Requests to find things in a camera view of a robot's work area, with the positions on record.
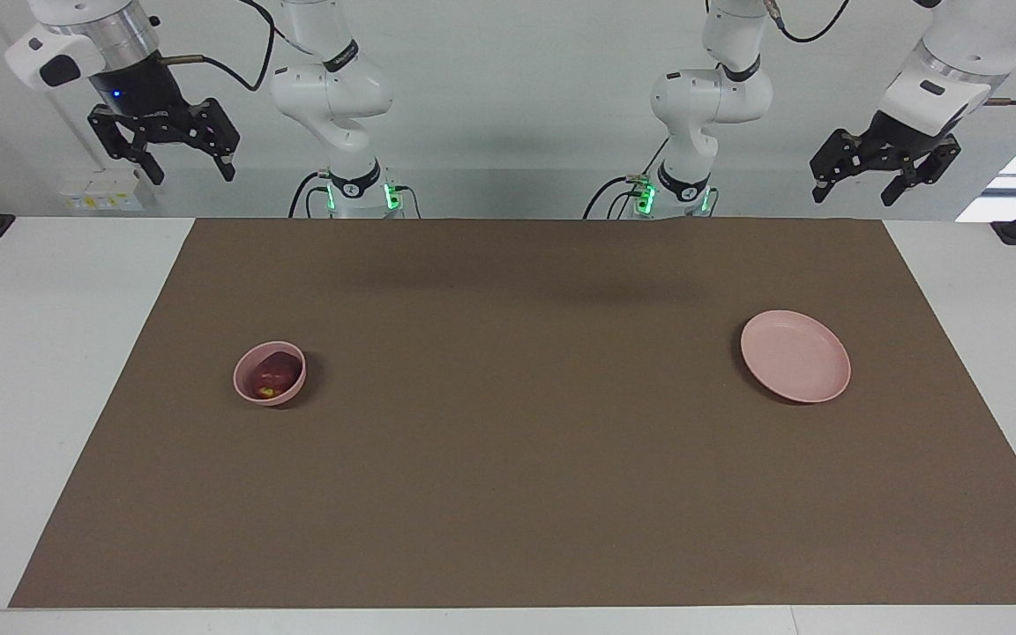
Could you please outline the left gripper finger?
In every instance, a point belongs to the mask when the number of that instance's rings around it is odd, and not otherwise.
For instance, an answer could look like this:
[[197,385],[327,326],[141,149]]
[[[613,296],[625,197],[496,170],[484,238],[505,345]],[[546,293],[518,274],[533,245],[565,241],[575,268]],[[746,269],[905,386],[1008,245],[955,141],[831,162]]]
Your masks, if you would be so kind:
[[908,190],[924,184],[937,183],[959,155],[959,142],[943,141],[919,161],[908,156],[900,157],[899,172],[880,193],[880,201],[886,206],[892,206]]
[[810,160],[815,185],[811,190],[815,204],[823,204],[835,184],[859,176],[871,168],[875,141],[846,129],[836,129]]

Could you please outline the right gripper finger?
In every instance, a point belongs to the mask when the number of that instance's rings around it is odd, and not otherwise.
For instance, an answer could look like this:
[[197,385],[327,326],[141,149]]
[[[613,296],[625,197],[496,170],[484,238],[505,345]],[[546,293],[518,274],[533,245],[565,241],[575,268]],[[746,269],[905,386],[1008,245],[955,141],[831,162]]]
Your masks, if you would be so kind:
[[235,180],[233,164],[241,133],[217,98],[205,98],[198,104],[185,104],[182,109],[182,141],[187,147],[200,150],[213,160],[223,181]]
[[164,182],[164,169],[148,149],[157,140],[145,125],[120,116],[108,106],[93,106],[87,119],[102,149],[110,157],[133,162],[153,185]]

